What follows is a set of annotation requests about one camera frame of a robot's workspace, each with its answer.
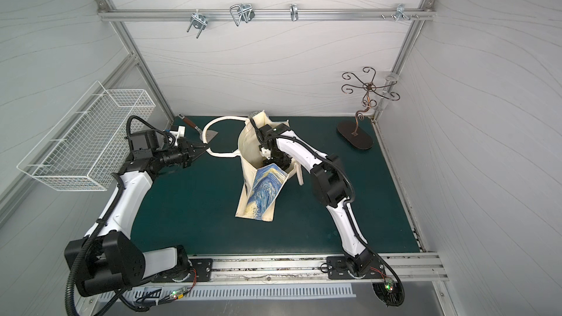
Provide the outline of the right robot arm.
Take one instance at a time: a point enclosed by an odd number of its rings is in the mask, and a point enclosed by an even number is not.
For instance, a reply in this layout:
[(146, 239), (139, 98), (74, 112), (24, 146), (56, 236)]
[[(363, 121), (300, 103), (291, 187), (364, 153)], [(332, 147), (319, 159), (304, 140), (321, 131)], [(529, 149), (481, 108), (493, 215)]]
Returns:
[(286, 124), (258, 127), (251, 123), (260, 150), (267, 160), (279, 165), (290, 159), (309, 174), (313, 194), (330, 213), (342, 241), (345, 265), (350, 277), (362, 279), (368, 272), (382, 281), (373, 285), (379, 300), (388, 307), (405, 301), (405, 288), (395, 270), (367, 243), (354, 216), (351, 204), (356, 192), (337, 155), (327, 155), (299, 138)]

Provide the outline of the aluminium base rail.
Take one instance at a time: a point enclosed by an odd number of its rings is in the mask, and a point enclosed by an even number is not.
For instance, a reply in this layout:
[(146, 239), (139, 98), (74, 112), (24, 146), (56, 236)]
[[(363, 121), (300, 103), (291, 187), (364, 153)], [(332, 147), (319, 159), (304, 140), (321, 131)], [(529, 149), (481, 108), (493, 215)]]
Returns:
[(214, 285), (274, 285), (297, 283), (382, 282), (399, 277), (407, 282), (447, 282), (436, 253), (383, 253), (363, 278), (352, 277), (341, 255), (200, 255), (190, 260), (198, 282)]

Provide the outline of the aluminium crossbar with hooks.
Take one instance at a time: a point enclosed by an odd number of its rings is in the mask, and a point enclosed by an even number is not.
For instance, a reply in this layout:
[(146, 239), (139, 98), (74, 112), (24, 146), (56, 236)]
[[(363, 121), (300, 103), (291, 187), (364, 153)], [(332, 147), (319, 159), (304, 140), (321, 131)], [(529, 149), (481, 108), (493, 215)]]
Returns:
[(199, 35), (211, 23), (231, 22), (236, 26), (251, 22), (355, 22), (394, 21), (412, 22), (433, 20), (436, 11), (432, 4), (421, 9), (402, 4), (391, 9), (305, 9), (290, 4), (282, 9), (256, 9), (251, 4), (234, 4), (228, 9), (192, 10), (118, 10), (110, 8), (106, 0), (95, 0), (97, 14), (105, 22), (184, 22)]

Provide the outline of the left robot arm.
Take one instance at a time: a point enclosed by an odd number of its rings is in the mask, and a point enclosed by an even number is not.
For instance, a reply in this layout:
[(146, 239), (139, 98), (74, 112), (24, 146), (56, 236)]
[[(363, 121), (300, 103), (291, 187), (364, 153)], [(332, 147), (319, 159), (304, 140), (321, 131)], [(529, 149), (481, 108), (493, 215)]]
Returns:
[(121, 168), (112, 174), (116, 188), (102, 214), (85, 236), (68, 243), (64, 257), (70, 269), (64, 291), (64, 308), (77, 315), (75, 295), (96, 296), (113, 292), (98, 311), (104, 315), (121, 301), (134, 312), (169, 304), (187, 295), (192, 286), (173, 291), (157, 301), (143, 296), (127, 301), (127, 291), (155, 279), (196, 284), (198, 275), (182, 245), (142, 252), (130, 236), (140, 205), (162, 170), (187, 168), (208, 149), (207, 141), (193, 143), (184, 137), (183, 127), (158, 130), (140, 116), (129, 116), (125, 124), (129, 154)]

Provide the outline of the copper jewelry stand black base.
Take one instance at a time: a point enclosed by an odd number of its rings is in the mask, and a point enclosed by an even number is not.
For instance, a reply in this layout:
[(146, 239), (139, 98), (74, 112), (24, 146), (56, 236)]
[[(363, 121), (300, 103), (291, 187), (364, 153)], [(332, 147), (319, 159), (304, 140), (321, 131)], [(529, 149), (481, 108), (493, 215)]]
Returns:
[(337, 132), (354, 148), (367, 151), (373, 147), (374, 140), (360, 127), (360, 122), (367, 117), (370, 111), (376, 112), (380, 100), (387, 102), (400, 100), (397, 92), (390, 91), (390, 88), (397, 84), (399, 77), (396, 73), (389, 73), (384, 79), (384, 84), (377, 86), (375, 84), (376, 70), (373, 67), (364, 67), (362, 71), (364, 74), (372, 74), (370, 81), (363, 81), (353, 72), (342, 74), (342, 79), (347, 83), (341, 86), (341, 91), (346, 95), (352, 95), (356, 90), (363, 91), (363, 96), (361, 108), (355, 112), (354, 121), (341, 121), (337, 125)]

